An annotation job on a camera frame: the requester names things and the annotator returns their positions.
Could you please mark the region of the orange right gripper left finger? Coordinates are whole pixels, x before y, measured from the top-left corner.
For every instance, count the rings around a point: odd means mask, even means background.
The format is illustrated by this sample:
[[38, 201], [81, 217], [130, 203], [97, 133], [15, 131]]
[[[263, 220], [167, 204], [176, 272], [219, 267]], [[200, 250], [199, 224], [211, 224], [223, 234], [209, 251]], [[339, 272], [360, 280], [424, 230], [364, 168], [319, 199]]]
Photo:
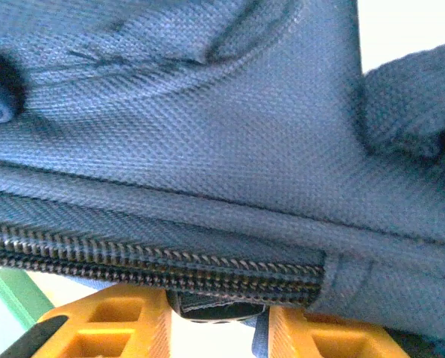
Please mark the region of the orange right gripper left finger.
[[162, 289], [117, 284], [54, 308], [2, 357], [169, 357], [171, 307]]

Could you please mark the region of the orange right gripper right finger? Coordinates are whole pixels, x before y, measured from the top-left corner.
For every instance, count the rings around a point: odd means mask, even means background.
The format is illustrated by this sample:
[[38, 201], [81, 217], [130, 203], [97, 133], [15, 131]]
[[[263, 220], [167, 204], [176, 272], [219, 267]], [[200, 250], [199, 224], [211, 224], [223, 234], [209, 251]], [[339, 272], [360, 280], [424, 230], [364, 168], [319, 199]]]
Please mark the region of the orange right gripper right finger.
[[269, 357], [407, 357], [384, 328], [302, 309], [272, 307]]

